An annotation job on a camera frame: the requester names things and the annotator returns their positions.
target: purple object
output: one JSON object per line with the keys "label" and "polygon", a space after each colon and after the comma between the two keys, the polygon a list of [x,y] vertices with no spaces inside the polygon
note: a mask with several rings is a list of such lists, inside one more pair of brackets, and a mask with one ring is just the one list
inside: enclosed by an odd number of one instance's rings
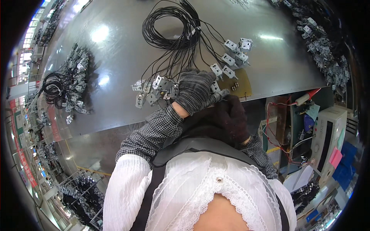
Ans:
{"label": "purple object", "polygon": [[308,132],[315,124],[315,121],[307,114],[303,116],[303,122],[305,124],[305,132]]}

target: white sleeve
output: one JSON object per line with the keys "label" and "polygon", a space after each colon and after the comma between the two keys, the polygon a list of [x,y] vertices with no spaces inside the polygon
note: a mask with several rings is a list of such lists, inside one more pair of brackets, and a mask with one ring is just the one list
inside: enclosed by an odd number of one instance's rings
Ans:
{"label": "white sleeve", "polygon": [[152,172],[144,158],[126,154],[118,159],[105,193],[104,231],[131,229],[151,179]]}
{"label": "white sleeve", "polygon": [[297,226],[297,216],[294,209],[292,196],[290,195],[288,189],[286,189],[286,187],[284,187],[284,185],[280,181],[276,179],[268,181],[272,189],[275,191],[276,195],[279,197],[281,203],[283,204],[285,213],[289,221],[289,231],[294,231]]}

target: black and white gingham sleeve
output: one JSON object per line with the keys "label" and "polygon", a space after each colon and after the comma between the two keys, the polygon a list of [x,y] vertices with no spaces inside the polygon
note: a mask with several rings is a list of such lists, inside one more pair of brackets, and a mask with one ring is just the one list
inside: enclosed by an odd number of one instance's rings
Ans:
{"label": "black and white gingham sleeve", "polygon": [[252,136],[251,140],[240,151],[247,154],[259,166],[266,168],[267,179],[277,179],[278,175],[272,166],[271,158],[263,150],[261,139],[258,136]]}
{"label": "black and white gingham sleeve", "polygon": [[172,105],[157,109],[147,117],[143,127],[122,141],[115,161],[124,154],[135,154],[150,164],[150,158],[160,151],[167,138],[181,135],[182,121]]}

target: workbench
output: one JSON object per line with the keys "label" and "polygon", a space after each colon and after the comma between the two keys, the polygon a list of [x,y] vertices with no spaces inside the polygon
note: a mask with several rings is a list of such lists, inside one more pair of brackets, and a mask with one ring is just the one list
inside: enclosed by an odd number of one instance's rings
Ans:
{"label": "workbench", "polygon": [[[137,92],[131,89],[149,64],[165,52],[147,44],[142,36],[142,23],[157,2],[93,1],[67,25],[52,48],[55,52],[49,57],[45,74],[59,69],[75,42],[86,47],[91,53],[91,65],[84,101],[92,111],[90,115],[76,113],[67,125],[68,114],[56,110],[55,118],[50,119],[63,130],[62,139],[140,122],[158,108],[148,104],[141,110],[136,108]],[[253,95],[241,98],[242,101],[326,85],[295,28],[294,19],[269,0],[250,0],[247,6],[229,0],[189,2],[199,18],[210,23],[225,40],[235,43],[241,37],[253,40],[256,47],[248,52],[250,66],[245,67]],[[157,7],[169,5],[161,2]],[[168,38],[182,32],[182,23],[176,18],[160,19],[155,27]],[[202,30],[209,34],[203,24]],[[227,51],[213,38],[211,42],[219,54]],[[216,62],[203,45],[202,55],[209,65]],[[198,68],[210,71],[198,48],[195,60]]]}

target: pink sticky note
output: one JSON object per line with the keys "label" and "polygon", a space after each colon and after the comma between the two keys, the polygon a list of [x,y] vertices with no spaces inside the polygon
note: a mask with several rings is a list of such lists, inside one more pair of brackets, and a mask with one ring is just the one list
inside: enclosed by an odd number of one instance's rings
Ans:
{"label": "pink sticky note", "polygon": [[337,147],[334,147],[332,155],[329,158],[329,163],[333,165],[333,167],[336,169],[342,157],[342,153],[338,150]]}

